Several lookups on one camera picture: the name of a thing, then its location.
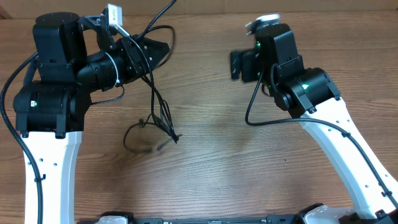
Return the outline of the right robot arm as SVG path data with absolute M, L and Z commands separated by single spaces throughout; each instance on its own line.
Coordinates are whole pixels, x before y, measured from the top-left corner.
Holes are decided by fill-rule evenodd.
M 313 204 L 292 223 L 396 223 L 397 181 L 355 126 L 327 72 L 305 68 L 294 33 L 275 15 L 250 22 L 255 46 L 230 54 L 231 77 L 255 82 L 321 147 L 351 197 L 352 208 Z

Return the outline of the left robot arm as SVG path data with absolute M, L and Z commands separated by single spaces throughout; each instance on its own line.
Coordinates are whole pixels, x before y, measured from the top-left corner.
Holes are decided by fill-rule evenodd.
M 170 48 L 129 35 L 109 9 L 98 16 L 44 14 L 33 36 L 31 68 L 40 80 L 26 80 L 13 102 L 17 136 L 27 147 L 24 221 L 73 223 L 75 167 L 91 94 L 144 77 Z

